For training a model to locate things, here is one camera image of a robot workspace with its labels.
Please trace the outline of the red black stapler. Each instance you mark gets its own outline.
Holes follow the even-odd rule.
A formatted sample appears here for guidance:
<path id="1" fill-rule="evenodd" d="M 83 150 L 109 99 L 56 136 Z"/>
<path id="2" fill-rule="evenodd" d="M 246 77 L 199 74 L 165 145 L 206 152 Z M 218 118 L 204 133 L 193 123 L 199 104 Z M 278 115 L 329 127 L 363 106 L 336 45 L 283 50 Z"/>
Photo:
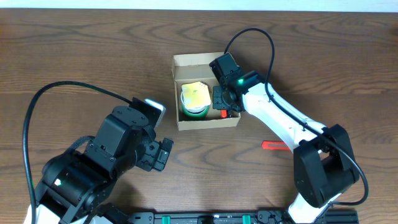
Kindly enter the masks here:
<path id="1" fill-rule="evenodd" d="M 228 112 L 226 110 L 221 110 L 221 117 L 226 118 L 228 116 Z"/>

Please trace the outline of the yellow sticky note pad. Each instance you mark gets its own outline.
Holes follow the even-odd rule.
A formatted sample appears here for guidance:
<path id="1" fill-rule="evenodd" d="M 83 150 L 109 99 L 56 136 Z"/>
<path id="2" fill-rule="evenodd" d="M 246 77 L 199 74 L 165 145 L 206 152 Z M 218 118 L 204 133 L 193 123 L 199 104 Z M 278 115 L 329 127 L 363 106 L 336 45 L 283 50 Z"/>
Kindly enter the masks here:
<path id="1" fill-rule="evenodd" d="M 202 108 L 211 105 L 208 85 L 203 82 L 183 84 L 182 96 L 186 109 Z"/>

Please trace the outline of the white tape roll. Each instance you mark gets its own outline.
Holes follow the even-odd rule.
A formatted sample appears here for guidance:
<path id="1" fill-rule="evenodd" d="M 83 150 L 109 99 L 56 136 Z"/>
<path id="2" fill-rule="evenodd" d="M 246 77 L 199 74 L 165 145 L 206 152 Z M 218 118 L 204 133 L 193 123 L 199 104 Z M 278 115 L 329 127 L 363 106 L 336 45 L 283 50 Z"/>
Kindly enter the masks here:
<path id="1" fill-rule="evenodd" d="M 208 107 L 209 107 L 209 106 L 207 105 L 207 106 L 199 106 L 199 107 L 196 107 L 196 108 L 186 109 L 186 107 L 185 107 L 185 101 L 184 101 L 184 97 L 183 97 L 183 93 L 180 94 L 180 100 L 181 100 L 181 104 L 182 104 L 182 109 L 185 110 L 185 111 L 187 111 L 188 113 L 191 113 L 191 114 L 199 114 L 199 113 L 202 113 L 202 112 L 204 112 L 205 110 L 207 110 Z"/>

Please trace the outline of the green tape roll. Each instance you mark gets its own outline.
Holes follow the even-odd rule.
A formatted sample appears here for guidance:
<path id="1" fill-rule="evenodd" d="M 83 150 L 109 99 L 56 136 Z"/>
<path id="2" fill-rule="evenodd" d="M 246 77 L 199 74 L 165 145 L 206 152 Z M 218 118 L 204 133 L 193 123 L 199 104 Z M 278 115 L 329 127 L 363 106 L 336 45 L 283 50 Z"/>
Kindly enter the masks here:
<path id="1" fill-rule="evenodd" d="M 191 112 L 183 106 L 182 111 L 190 119 L 201 120 L 207 116 L 208 111 L 209 111 L 209 106 L 203 107 L 199 112 Z"/>

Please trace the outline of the red utility knife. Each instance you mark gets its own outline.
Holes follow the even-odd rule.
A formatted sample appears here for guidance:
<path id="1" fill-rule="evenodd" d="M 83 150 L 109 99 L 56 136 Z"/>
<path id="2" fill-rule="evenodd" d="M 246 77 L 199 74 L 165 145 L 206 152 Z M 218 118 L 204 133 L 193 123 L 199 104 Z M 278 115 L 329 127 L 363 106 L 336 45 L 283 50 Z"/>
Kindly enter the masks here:
<path id="1" fill-rule="evenodd" d="M 289 151 L 289 147 L 283 141 L 263 141 L 261 147 L 270 151 Z"/>

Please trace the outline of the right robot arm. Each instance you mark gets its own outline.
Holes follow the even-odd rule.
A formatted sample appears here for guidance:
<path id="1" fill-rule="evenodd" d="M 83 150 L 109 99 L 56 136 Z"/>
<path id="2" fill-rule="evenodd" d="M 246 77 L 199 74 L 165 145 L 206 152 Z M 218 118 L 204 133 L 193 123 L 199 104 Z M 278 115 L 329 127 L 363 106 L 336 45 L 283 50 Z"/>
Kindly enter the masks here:
<path id="1" fill-rule="evenodd" d="M 292 151 L 298 195 L 287 210 L 295 223 L 314 223 L 359 180 L 348 133 L 305 116 L 255 71 L 244 73 L 231 54 L 209 64 L 218 80 L 215 109 L 246 111 L 262 121 Z"/>

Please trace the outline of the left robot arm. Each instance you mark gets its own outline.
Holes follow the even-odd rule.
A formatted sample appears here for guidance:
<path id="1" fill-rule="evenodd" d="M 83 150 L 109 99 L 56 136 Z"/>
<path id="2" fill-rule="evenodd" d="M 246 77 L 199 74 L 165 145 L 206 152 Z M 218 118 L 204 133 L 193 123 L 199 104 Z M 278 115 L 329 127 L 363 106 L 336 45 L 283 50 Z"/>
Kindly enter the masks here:
<path id="1" fill-rule="evenodd" d="M 79 138 L 44 165 L 25 223 L 123 222 L 120 212 L 97 215 L 97 207 L 128 170 L 164 170 L 174 143 L 156 141 L 155 127 L 165 112 L 151 99 L 115 107 L 96 136 Z"/>

